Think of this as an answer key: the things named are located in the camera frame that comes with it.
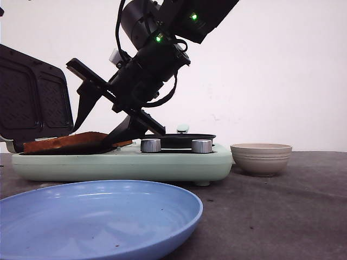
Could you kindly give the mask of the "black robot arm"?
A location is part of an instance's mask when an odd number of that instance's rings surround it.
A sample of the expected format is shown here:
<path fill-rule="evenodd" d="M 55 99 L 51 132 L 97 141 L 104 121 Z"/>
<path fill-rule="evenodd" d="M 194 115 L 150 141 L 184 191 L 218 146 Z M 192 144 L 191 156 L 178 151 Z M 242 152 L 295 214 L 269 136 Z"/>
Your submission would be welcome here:
<path fill-rule="evenodd" d="M 236 1 L 122 1 L 116 28 L 126 32 L 137 49 L 130 56 L 118 49 L 113 63 L 117 72 L 103 80 L 76 58 L 67 68 L 82 79 L 75 128 L 79 128 L 96 102 L 106 97 L 113 111 L 125 112 L 126 119 L 103 139 L 90 138 L 100 148 L 110 148 L 122 141 L 141 139 L 147 131 L 164 135 L 165 128 L 145 108 L 158 107 L 174 95 L 171 90 L 159 97 L 159 89 L 178 70 L 190 64 L 188 41 L 201 43 L 236 6 Z"/>

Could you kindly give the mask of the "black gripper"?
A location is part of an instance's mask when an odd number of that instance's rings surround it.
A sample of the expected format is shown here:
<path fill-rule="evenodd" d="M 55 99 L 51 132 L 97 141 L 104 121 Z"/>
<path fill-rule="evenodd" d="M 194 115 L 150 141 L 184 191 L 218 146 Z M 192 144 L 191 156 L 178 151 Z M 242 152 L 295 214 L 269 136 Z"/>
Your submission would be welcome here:
<path fill-rule="evenodd" d="M 140 139 L 147 131 L 165 134 L 165 127 L 153 119 L 144 108 L 158 107 L 168 102 L 175 93 L 173 88 L 157 100 L 159 89 L 178 70 L 189 65 L 187 49 L 180 43 L 150 43 L 138 50 L 134 57 L 125 56 L 124 65 L 105 81 L 77 58 L 67 62 L 67 68 L 82 79 L 78 114 L 73 132 L 83 124 L 96 102 L 106 97 L 113 103 L 113 111 L 125 112 L 127 117 L 101 142 L 103 147 Z"/>

